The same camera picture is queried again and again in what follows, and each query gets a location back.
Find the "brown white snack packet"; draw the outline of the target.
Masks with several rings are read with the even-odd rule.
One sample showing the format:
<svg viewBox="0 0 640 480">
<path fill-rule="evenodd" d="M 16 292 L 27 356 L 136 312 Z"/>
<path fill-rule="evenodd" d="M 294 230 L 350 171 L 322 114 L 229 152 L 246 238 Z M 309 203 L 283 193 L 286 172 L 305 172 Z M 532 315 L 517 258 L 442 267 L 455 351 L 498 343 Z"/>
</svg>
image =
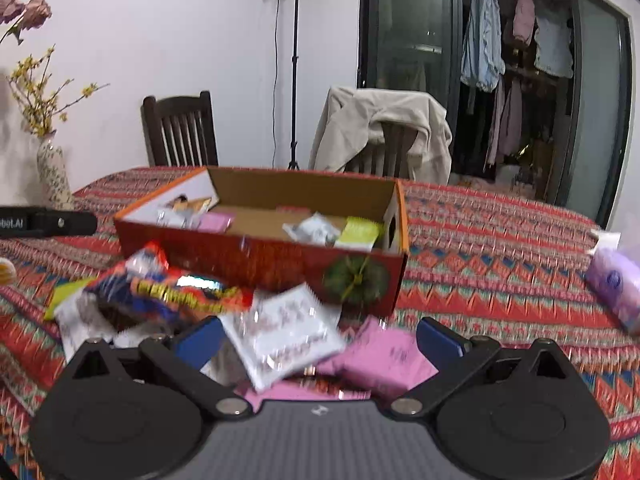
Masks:
<svg viewBox="0 0 640 480">
<path fill-rule="evenodd" d="M 190 212 L 190 214 L 200 214 L 206 212 L 214 204 L 213 197 L 187 198 L 181 194 L 170 200 L 166 207 L 173 211 Z"/>
</svg>

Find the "green snack bar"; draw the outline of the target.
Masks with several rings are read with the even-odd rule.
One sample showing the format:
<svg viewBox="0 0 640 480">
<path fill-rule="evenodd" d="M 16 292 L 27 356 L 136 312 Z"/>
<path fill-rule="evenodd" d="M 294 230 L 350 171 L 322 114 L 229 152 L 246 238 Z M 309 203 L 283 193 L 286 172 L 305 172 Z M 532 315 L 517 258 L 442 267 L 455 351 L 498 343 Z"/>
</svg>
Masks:
<svg viewBox="0 0 640 480">
<path fill-rule="evenodd" d="M 359 217 L 348 217 L 334 246 L 349 250 L 370 252 L 383 232 L 382 223 Z"/>
<path fill-rule="evenodd" d="M 84 289 L 95 279 L 95 276 L 89 276 L 82 280 L 56 285 L 47 302 L 47 309 L 46 312 L 44 312 L 43 319 L 45 321 L 52 321 L 54 319 L 55 309 L 62 304 L 63 301 L 65 301 L 69 296 L 72 296 L 75 292 L 78 292 L 78 290 Z"/>
</svg>

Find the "white tissue paper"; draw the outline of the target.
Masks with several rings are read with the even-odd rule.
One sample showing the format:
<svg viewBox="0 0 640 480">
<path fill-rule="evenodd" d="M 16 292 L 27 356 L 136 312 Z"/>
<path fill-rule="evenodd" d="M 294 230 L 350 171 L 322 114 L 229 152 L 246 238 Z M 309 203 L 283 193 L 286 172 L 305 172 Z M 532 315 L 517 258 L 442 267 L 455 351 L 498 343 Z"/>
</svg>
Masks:
<svg viewBox="0 0 640 480">
<path fill-rule="evenodd" d="M 590 236 L 596 241 L 593 248 L 586 251 L 587 255 L 594 256 L 600 249 L 616 250 L 620 246 L 620 232 L 610 232 L 600 229 L 591 229 Z"/>
</svg>

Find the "chair under jacket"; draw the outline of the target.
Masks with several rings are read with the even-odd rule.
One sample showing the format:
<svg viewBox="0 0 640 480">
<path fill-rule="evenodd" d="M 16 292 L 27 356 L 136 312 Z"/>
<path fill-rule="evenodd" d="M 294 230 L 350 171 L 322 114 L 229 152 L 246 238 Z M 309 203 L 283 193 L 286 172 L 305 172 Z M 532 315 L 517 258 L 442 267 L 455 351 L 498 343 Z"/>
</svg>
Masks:
<svg viewBox="0 0 640 480">
<path fill-rule="evenodd" d="M 352 174 L 408 179 L 409 151 L 418 132 L 402 125 L 382 123 L 383 143 L 369 142 L 344 168 Z"/>
</svg>

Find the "pink artificial rose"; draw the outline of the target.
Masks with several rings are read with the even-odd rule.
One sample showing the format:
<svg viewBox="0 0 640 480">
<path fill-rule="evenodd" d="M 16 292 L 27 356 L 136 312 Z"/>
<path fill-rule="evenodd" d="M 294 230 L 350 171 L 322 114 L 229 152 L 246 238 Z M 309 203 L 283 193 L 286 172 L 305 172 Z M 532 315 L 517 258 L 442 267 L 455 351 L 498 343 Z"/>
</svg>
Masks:
<svg viewBox="0 0 640 480">
<path fill-rule="evenodd" d="M 47 0 L 1 0 L 1 25 L 6 29 L 0 42 L 13 36 L 21 44 L 23 32 L 40 28 L 51 16 L 52 9 Z"/>
</svg>

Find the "silver packet in box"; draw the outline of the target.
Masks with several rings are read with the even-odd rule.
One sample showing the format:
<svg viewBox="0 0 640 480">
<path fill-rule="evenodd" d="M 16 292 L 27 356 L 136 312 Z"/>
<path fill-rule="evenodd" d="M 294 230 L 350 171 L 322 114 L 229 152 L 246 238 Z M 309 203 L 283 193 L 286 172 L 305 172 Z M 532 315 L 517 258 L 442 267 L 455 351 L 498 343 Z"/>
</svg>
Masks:
<svg viewBox="0 0 640 480">
<path fill-rule="evenodd" d="M 341 235 L 322 214 L 313 214 L 297 224 L 285 223 L 282 229 L 294 242 L 314 246 L 333 246 Z"/>
</svg>

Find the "dark wooden chair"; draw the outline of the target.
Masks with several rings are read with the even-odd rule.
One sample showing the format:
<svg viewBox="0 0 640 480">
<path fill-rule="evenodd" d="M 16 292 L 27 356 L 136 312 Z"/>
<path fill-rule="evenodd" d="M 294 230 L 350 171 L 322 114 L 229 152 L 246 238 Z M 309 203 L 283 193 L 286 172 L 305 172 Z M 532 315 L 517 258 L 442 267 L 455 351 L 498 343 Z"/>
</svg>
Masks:
<svg viewBox="0 0 640 480">
<path fill-rule="evenodd" d="M 143 130 L 153 166 L 217 166 L 212 97 L 157 99 L 146 96 L 141 105 Z"/>
</svg>

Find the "floral ceramic vase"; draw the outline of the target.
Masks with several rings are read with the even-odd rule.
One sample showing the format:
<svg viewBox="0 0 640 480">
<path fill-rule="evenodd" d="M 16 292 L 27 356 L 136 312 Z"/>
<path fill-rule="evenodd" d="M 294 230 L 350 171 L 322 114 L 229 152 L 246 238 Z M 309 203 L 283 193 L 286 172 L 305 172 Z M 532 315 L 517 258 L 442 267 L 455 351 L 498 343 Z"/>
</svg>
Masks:
<svg viewBox="0 0 640 480">
<path fill-rule="evenodd" d="M 68 182 L 64 153 L 54 142 L 55 132 L 44 136 L 38 146 L 36 164 L 47 205 L 57 210 L 73 210 L 74 198 Z"/>
</svg>

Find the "colourful patterned tablecloth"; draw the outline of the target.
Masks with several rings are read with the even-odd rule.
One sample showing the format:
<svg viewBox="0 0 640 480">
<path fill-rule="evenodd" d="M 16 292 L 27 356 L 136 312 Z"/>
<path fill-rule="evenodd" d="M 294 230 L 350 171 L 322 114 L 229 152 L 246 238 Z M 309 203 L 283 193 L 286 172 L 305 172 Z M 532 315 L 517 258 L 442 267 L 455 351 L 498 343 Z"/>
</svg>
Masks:
<svg viewBox="0 0 640 480">
<path fill-rule="evenodd" d="M 64 361 L 58 328 L 44 319 L 53 289 L 116 262 L 114 214 L 180 176 L 178 168 L 134 168 L 79 190 L 77 205 L 99 220 L 93 236 L 2 242 L 17 279 L 1 291 L 1 454 L 18 478 L 40 477 L 28 426 Z M 404 190 L 410 255 L 393 324 L 413 328 L 431 315 L 513 347 L 554 339 L 610 421 L 600 477 L 637 478 L 639 343 L 586 287 L 592 222 L 458 186 L 405 182 Z"/>
</svg>

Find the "hanging pink garment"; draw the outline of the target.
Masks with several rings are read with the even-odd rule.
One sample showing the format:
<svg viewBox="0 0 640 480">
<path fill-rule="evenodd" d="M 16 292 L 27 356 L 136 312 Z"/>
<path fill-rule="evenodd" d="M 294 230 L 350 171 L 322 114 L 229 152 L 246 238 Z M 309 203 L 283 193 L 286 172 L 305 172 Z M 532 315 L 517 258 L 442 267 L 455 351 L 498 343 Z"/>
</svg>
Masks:
<svg viewBox="0 0 640 480">
<path fill-rule="evenodd" d="M 535 23 L 536 12 L 534 0 L 518 0 L 516 2 L 512 23 L 513 38 L 529 46 L 533 38 Z"/>
</svg>

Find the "beige jacket on chair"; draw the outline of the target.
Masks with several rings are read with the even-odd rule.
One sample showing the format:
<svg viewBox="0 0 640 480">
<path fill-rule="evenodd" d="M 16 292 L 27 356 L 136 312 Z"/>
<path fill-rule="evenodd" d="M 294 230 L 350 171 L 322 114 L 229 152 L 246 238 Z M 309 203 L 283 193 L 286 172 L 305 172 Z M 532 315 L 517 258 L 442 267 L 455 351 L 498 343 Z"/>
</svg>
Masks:
<svg viewBox="0 0 640 480">
<path fill-rule="evenodd" d="M 342 172 L 368 144 L 384 144 L 385 125 L 416 133 L 408 151 L 413 181 L 444 185 L 452 141 L 446 108 L 426 92 L 332 87 L 326 96 L 309 168 Z"/>
</svg>

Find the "hanging light blue shirt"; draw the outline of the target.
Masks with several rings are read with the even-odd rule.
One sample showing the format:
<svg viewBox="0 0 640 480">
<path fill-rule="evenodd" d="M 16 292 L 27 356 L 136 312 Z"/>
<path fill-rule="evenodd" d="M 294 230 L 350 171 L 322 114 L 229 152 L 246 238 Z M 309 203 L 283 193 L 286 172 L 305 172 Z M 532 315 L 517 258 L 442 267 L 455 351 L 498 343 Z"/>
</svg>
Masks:
<svg viewBox="0 0 640 480">
<path fill-rule="evenodd" d="M 460 80 L 469 87 L 493 92 L 506 71 L 501 47 L 499 0 L 471 0 Z"/>
</svg>

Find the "red blue snack bag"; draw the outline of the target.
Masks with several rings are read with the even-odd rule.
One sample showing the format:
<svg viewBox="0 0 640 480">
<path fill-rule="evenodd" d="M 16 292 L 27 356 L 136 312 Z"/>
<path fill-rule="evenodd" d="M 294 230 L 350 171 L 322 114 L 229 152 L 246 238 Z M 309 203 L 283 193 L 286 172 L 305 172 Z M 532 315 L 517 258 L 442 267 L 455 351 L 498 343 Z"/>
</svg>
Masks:
<svg viewBox="0 0 640 480">
<path fill-rule="evenodd" d="M 193 274 L 168 263 L 155 243 L 92 281 L 85 291 L 100 304 L 141 321 L 190 325 L 209 316 L 250 310 L 254 290 Z"/>
</svg>

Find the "pink snack packet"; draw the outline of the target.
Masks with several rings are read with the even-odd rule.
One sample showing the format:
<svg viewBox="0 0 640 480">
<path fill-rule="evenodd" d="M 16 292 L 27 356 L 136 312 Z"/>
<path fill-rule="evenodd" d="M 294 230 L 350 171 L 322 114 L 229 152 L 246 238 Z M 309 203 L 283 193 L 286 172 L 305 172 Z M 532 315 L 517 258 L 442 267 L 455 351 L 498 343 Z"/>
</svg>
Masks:
<svg viewBox="0 0 640 480">
<path fill-rule="evenodd" d="M 224 233 L 232 226 L 234 220 L 233 214 L 225 212 L 209 211 L 202 214 L 198 219 L 198 232 L 206 233 Z"/>
<path fill-rule="evenodd" d="M 314 368 L 385 399 L 395 399 L 438 373 L 419 350 L 416 336 L 375 316 L 366 318 L 342 353 Z"/>
</svg>

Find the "white packet in box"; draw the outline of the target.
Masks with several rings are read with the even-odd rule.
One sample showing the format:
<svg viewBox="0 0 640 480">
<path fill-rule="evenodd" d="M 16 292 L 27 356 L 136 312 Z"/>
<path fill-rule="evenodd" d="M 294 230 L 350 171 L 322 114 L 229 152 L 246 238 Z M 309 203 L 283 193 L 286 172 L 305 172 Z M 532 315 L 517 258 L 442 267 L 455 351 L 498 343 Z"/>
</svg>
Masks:
<svg viewBox="0 0 640 480">
<path fill-rule="evenodd" d="M 171 229 L 196 230 L 201 218 L 201 214 L 190 209 L 158 208 L 156 212 L 156 224 Z"/>
</svg>

